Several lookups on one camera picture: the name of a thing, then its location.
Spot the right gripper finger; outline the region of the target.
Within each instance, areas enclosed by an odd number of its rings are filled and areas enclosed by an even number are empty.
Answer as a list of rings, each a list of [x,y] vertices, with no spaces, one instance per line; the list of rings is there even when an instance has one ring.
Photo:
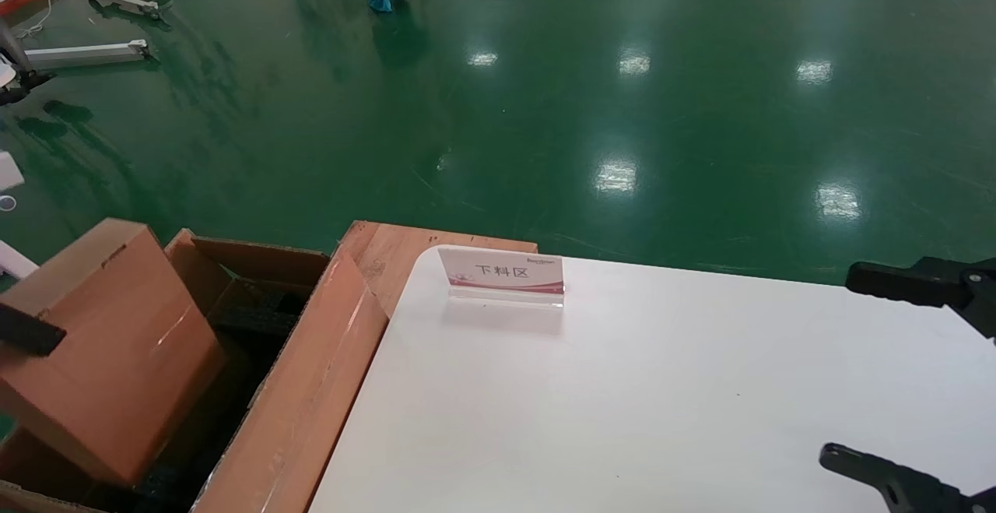
[[[914,306],[949,307],[983,338],[995,339],[995,258],[958,262],[923,257],[907,268],[854,262],[844,287]]]
[[[819,464],[881,493],[889,512],[994,512],[995,488],[966,495],[925,472],[900,466],[874,454],[826,443]]]

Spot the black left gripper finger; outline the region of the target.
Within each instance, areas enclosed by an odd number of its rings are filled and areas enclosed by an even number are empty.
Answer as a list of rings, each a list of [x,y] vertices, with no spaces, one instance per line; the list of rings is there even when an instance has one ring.
[[[25,311],[1,304],[1,342],[27,353],[46,357],[63,342],[67,332]]]

